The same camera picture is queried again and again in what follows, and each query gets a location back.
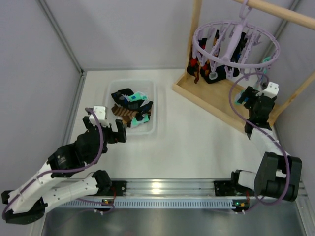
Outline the mint green sock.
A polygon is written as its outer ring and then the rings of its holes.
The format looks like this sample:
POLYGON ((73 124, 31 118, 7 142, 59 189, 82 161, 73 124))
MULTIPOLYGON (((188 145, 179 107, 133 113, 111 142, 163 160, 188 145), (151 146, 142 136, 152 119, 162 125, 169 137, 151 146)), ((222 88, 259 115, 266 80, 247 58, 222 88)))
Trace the mint green sock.
MULTIPOLYGON (((267 67, 262 67, 262 68, 256 69, 256 71, 262 72, 263 74, 266 74, 266 73, 267 73, 267 70, 268 70, 267 67)), ((265 88, 267 87, 269 80, 264 80, 263 77, 264 77, 263 75, 258 75, 258 76, 257 76, 257 80, 256 80, 256 82, 255 82, 255 84, 254 84, 254 86, 253 86, 253 88, 254 88, 255 90, 262 90, 262 89, 265 89, 265 88)), ((242 104, 242 103, 239 102, 238 100, 241 98, 241 95, 243 94, 243 92, 244 92, 244 90, 241 91, 239 94, 237 94, 237 95, 235 96, 235 102, 234 102, 234 103, 235 103, 236 105, 242 104)))

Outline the navy patterned sock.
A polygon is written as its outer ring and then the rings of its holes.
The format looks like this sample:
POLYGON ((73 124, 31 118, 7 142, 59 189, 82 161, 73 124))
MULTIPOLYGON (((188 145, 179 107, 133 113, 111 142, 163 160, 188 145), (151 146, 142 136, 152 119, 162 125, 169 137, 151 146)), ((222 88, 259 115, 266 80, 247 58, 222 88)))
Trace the navy patterned sock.
MULTIPOLYGON (((234 53, 233 53, 232 58, 231 58, 231 62, 238 62, 239 61, 241 54, 242 54, 242 51, 246 46, 247 40, 248 40, 247 34, 245 32, 242 32, 241 39, 240 39, 236 49, 234 50, 234 53)), ((232 70, 232 67, 230 67, 230 66, 228 66, 227 68, 229 71, 232 70)), ((239 69, 238 68, 233 68, 233 69, 234 69, 233 70, 233 77, 239 76, 239 74, 240 74, 239 69)))

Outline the black grey-sole sock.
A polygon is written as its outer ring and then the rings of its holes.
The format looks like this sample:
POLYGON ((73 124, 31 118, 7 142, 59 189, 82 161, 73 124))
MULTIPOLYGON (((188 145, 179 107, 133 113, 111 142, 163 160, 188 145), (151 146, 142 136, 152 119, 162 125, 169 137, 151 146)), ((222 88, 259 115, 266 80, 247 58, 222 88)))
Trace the black grey-sole sock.
POLYGON ((208 84, 216 83, 226 79, 225 66, 219 66, 216 68, 215 72, 212 72, 210 65, 205 64, 200 68, 200 75, 208 84))

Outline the argyle red orange sock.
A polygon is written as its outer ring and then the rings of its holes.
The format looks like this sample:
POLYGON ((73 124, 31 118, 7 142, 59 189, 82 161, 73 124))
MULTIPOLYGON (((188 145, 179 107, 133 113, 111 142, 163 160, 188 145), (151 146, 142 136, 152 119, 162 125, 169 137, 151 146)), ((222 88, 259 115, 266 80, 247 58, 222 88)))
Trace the argyle red orange sock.
POLYGON ((198 58, 193 58, 192 46, 190 47, 189 61, 188 61, 188 66, 186 68, 186 71, 189 75, 194 77, 195 84, 197 84, 197 82, 199 81, 200 76, 206 77, 209 75, 208 64, 204 64, 203 66, 200 66, 198 58))

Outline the purple round clip hanger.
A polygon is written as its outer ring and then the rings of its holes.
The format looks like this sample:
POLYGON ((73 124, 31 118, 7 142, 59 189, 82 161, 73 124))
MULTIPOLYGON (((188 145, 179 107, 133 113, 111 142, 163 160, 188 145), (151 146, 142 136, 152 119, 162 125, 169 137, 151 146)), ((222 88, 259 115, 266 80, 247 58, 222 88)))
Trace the purple round clip hanger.
POLYGON ((217 68, 222 65, 227 78, 233 76, 234 70, 244 73, 246 69, 270 69, 280 56, 280 45, 268 31, 248 23, 252 8, 245 0, 239 12, 239 21, 212 21, 199 26, 192 35, 191 56, 199 67, 209 64, 210 79, 217 78, 217 68), (248 63, 253 47, 266 38, 275 47, 268 61, 248 63))

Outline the brown striped sock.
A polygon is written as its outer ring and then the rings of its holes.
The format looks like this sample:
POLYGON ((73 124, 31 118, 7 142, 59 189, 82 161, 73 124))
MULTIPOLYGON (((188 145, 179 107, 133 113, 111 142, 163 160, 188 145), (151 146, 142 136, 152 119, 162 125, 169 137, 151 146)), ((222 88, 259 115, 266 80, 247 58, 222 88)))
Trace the brown striped sock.
POLYGON ((132 111, 123 107, 119 107, 117 104, 111 108, 112 113, 118 117, 135 117, 137 115, 137 111, 132 111))

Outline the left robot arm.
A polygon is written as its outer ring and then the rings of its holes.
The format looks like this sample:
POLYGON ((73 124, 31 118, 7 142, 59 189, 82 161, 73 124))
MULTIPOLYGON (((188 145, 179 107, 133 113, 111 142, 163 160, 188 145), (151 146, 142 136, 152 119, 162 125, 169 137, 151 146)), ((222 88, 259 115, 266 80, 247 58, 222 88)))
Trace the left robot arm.
POLYGON ((112 181, 105 170, 95 171, 83 180, 66 187, 56 186, 90 166, 96 164, 108 151, 108 144, 126 142, 126 125, 115 121, 111 126, 92 125, 83 118, 86 132, 75 142, 59 147, 42 168, 16 190, 1 194, 5 209, 2 218, 6 223, 26 225, 39 220, 54 208, 85 196, 102 196, 112 191, 112 181))

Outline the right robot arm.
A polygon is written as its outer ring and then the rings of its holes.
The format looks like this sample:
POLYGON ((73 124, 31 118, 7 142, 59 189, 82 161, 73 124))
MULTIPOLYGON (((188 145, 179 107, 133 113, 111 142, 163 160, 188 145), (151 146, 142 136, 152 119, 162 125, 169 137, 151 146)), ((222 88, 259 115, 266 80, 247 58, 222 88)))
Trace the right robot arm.
POLYGON ((299 191, 302 160, 284 150, 268 122, 278 91, 278 87, 273 84, 262 91, 248 86, 238 98, 237 102, 249 112, 244 132, 255 144, 262 159, 256 172, 232 172, 231 182, 234 186, 252 190, 256 196, 293 202, 299 191))

